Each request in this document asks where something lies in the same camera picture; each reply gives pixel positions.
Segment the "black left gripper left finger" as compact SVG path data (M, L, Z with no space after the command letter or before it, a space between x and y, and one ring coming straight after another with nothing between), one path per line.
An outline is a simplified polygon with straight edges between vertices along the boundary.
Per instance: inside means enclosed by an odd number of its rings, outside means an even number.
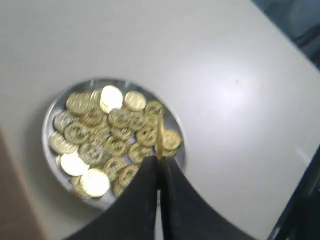
M130 184L98 218L67 240L153 240L157 213L158 160L146 157Z

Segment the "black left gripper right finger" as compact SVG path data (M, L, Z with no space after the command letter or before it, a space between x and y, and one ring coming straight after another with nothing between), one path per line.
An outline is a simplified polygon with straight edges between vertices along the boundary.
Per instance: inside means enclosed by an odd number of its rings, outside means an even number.
M199 195L173 157L164 157L159 162L159 186L165 240L253 239Z

